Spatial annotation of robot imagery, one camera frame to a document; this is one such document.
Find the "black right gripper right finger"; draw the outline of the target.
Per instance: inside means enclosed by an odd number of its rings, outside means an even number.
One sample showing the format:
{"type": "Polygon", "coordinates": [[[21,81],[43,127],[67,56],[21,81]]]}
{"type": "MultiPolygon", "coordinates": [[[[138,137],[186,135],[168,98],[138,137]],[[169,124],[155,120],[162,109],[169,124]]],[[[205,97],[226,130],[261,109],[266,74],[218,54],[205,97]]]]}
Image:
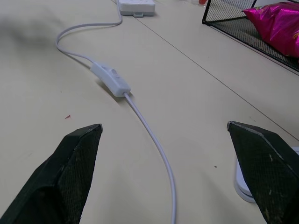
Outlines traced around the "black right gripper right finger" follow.
{"type": "Polygon", "coordinates": [[[299,224],[299,155],[276,133],[227,125],[245,183],[267,224],[299,224]]]}

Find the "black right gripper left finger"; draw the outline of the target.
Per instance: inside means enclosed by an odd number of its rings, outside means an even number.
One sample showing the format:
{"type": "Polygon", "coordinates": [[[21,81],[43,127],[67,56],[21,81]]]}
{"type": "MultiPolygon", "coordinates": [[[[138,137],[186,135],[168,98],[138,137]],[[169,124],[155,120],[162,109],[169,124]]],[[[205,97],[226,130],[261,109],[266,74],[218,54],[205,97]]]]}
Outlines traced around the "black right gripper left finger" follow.
{"type": "Polygon", "coordinates": [[[79,224],[91,188],[102,124],[64,136],[24,184],[0,224],[79,224]]]}

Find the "white round object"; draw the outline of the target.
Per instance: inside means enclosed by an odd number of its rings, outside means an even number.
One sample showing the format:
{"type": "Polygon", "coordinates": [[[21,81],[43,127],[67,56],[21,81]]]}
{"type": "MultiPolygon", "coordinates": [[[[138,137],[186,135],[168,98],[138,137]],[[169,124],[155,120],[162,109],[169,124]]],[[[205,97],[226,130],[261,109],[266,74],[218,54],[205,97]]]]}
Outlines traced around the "white round object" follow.
{"type": "Polygon", "coordinates": [[[275,205],[286,211],[299,207],[299,176],[269,146],[255,150],[235,148],[234,186],[245,201],[259,205],[275,205]]]}

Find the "magenta foil snack bag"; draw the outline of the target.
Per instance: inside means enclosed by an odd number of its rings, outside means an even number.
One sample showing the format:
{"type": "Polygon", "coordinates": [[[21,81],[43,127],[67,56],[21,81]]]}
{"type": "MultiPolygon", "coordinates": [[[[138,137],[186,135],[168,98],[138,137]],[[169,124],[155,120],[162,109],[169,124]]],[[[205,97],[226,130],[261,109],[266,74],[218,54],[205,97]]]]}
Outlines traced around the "magenta foil snack bag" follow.
{"type": "Polygon", "coordinates": [[[243,12],[264,42],[285,56],[299,58],[299,3],[279,2],[243,12]]]}

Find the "white power strip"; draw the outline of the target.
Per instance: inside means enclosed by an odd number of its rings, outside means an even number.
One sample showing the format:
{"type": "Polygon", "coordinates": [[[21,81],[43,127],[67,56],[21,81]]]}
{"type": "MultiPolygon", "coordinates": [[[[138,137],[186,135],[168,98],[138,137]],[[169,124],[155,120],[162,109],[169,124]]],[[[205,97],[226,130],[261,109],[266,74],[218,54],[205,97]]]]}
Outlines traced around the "white power strip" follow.
{"type": "Polygon", "coordinates": [[[155,14],[156,5],[153,0],[116,0],[116,3],[123,16],[142,18],[155,14]]]}

